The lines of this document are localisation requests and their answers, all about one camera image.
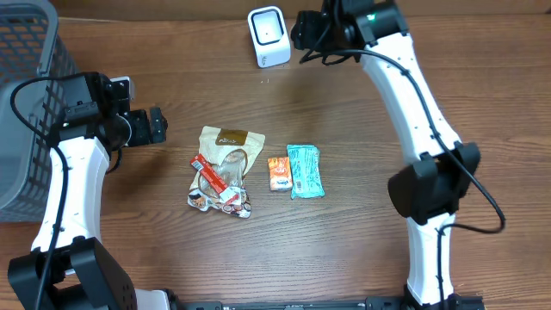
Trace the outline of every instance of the white device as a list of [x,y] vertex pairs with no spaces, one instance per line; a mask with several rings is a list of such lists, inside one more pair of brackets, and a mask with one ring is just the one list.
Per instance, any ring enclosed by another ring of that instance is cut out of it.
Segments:
[[280,65],[291,59],[291,45],[282,11],[269,6],[254,9],[247,17],[252,44],[261,68]]

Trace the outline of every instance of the gray plastic basket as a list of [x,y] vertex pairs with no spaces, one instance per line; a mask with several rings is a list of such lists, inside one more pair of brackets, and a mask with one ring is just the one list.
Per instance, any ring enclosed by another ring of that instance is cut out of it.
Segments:
[[[9,98],[30,78],[77,71],[57,32],[58,15],[48,1],[0,1],[0,222],[41,221],[46,210],[49,148],[16,119]],[[48,133],[65,106],[62,84],[30,84],[15,102],[32,124]]]

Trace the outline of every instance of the orange snack package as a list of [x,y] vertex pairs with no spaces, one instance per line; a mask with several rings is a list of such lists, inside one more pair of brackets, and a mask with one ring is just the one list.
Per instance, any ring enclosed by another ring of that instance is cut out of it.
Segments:
[[269,189],[287,191],[293,188],[289,158],[269,158]]

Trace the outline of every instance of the blue snack bar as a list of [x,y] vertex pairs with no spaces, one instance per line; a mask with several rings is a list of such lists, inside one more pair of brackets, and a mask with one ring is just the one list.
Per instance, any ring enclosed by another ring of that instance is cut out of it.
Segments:
[[291,198],[325,196],[319,175],[319,149],[316,146],[289,145],[287,154],[293,175]]

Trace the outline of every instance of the wood grain surface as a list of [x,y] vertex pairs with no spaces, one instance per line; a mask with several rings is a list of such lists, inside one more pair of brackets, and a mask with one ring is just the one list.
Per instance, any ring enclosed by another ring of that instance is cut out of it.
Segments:
[[[115,21],[245,20],[276,5],[287,18],[321,8],[322,0],[52,0],[60,16]],[[396,0],[407,16],[542,14],[551,0]]]
[[[500,235],[454,231],[451,274],[488,309],[551,302],[551,17],[409,20],[424,75],[450,124],[482,153],[479,179],[508,218]],[[316,301],[401,295],[406,223],[387,196],[402,168],[381,98],[353,62],[257,68],[249,29],[235,22],[62,24],[83,71],[129,75],[134,109],[162,108],[162,145],[124,151],[102,194],[103,243],[137,288],[172,288],[185,301]],[[203,126],[266,135],[245,184],[248,220],[186,204]],[[287,144],[321,150],[326,197],[269,192],[267,158]],[[470,189],[458,221],[498,224]],[[0,309],[20,309],[9,260],[28,253],[39,224],[0,225]]]

